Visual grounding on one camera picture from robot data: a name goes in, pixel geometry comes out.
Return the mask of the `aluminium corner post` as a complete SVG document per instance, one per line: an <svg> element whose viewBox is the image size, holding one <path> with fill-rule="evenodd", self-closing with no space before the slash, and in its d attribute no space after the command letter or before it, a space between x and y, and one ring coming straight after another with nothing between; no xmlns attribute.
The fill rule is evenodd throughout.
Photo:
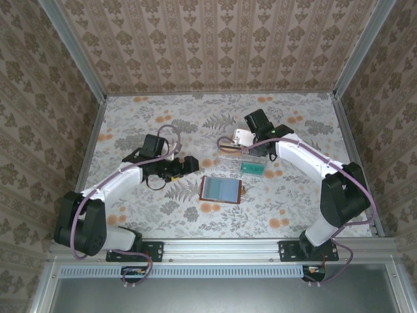
<svg viewBox="0 0 417 313"><path fill-rule="evenodd" d="M57 0L39 0L39 3L101 106L106 101L106 92Z"/></svg>
<svg viewBox="0 0 417 313"><path fill-rule="evenodd" d="M357 45L354 47L334 87L335 98L341 98L374 43L396 0L378 0Z"/></svg>

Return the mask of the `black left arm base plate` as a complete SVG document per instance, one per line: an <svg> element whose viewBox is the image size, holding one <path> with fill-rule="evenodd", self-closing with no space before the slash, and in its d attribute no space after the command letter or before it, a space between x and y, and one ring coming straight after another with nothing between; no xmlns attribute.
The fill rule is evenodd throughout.
<svg viewBox="0 0 417 313"><path fill-rule="evenodd" d="M146 262L147 258L138 256L137 253L147 255L153 262L161 262L164 253L164 243L162 241L145 241L134 243L133 247L124 251L124 254L115 251L108 251L106 254L107 262Z"/></svg>

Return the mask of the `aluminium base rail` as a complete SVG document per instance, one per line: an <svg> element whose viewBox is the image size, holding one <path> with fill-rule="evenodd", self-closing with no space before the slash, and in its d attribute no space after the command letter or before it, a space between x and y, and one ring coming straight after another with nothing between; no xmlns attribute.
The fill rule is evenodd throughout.
<svg viewBox="0 0 417 313"><path fill-rule="evenodd" d="M290 241L274 239L161 239L162 263L278 263ZM386 263L399 258L394 239L351 237L336 240L353 251L354 263Z"/></svg>

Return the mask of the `clear acrylic card organizer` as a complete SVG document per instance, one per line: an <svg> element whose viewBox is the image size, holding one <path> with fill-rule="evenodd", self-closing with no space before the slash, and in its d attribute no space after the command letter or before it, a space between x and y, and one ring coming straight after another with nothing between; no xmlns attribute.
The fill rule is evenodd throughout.
<svg viewBox="0 0 417 313"><path fill-rule="evenodd" d="M232 143L232 140L222 139L220 142ZM218 157L215 160L216 169L218 171L227 173L231 177L240 177L246 175L240 172L240 165L242 162L258 162L266 165L266 160L264 158L247 155L241 151L239 151L238 153L224 153L218 150Z"/></svg>

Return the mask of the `grey metal sheet panel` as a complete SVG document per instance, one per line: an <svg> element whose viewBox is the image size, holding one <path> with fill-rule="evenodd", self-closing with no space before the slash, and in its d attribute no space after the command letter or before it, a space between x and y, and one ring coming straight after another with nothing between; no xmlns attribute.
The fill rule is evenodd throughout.
<svg viewBox="0 0 417 313"><path fill-rule="evenodd" d="M50 313L399 313L385 280L154 278L136 287L117 279L64 279Z"/></svg>

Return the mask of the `thin aluminium wall rail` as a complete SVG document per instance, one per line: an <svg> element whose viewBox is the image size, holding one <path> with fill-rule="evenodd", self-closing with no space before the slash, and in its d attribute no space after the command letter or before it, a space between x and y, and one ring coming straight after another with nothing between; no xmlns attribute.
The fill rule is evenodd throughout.
<svg viewBox="0 0 417 313"><path fill-rule="evenodd" d="M310 93L330 93L334 94L333 90L319 89L319 90L283 90L283 91L273 91L273 90L260 90L260 91L194 91L194 92L165 92L165 93L121 93L121 94L107 94L105 98L108 97L136 97L136 96L199 96L199 95L280 95L280 94L310 94Z"/></svg>

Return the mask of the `black connector bracket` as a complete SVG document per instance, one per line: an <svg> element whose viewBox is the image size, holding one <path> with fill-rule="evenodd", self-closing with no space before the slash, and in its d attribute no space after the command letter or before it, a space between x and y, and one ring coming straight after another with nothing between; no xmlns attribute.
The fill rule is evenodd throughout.
<svg viewBox="0 0 417 313"><path fill-rule="evenodd" d="M148 271L147 266L132 266L121 268L121 280L127 285L137 284Z"/></svg>
<svg viewBox="0 0 417 313"><path fill-rule="evenodd" d="M324 265L303 265L302 272L304 282L322 282L326 275L326 268Z"/></svg>

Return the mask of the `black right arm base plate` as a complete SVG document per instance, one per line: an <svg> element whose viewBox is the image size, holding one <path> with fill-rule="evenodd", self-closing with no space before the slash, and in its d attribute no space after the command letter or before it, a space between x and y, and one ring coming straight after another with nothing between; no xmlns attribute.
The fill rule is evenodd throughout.
<svg viewBox="0 0 417 313"><path fill-rule="evenodd" d="M300 240L280 241L278 246L281 262L339 260L338 249L330 240L321 246L313 246L308 241Z"/></svg>

